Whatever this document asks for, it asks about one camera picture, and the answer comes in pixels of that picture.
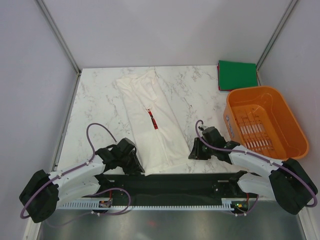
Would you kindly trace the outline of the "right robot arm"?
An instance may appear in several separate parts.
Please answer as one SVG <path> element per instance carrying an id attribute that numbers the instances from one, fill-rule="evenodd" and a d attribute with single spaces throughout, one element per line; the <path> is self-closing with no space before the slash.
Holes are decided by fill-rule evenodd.
<path id="1" fill-rule="evenodd" d="M 229 191 L 235 197 L 244 193 L 275 200 L 286 212 L 296 215 L 303 208 L 318 204 L 318 189 L 297 160 L 286 161 L 253 152 L 235 141 L 222 141 L 220 147 L 209 145 L 202 137 L 194 139 L 189 155 L 192 160 L 220 161 L 243 169 L 229 180 Z"/>

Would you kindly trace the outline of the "white coca-cola t-shirt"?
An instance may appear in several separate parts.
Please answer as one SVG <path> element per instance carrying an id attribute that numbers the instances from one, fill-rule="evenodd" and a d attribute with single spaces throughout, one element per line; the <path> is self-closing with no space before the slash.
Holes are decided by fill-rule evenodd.
<path id="1" fill-rule="evenodd" d="M 121 94 L 145 175 L 188 161 L 189 147 L 154 70 L 115 81 Z"/>

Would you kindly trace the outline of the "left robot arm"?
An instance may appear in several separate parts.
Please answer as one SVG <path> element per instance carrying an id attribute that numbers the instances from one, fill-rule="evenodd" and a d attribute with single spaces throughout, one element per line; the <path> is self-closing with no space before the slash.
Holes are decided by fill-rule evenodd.
<path id="1" fill-rule="evenodd" d="M 126 175 L 144 173 L 136 147 L 122 148 L 113 144 L 98 149 L 90 160 L 79 165 L 50 173 L 37 171 L 19 196 L 23 211 L 27 212 L 21 218 L 41 223 L 63 204 L 85 196 L 106 196 L 110 185 L 104 173 L 116 168 L 122 168 Z"/>

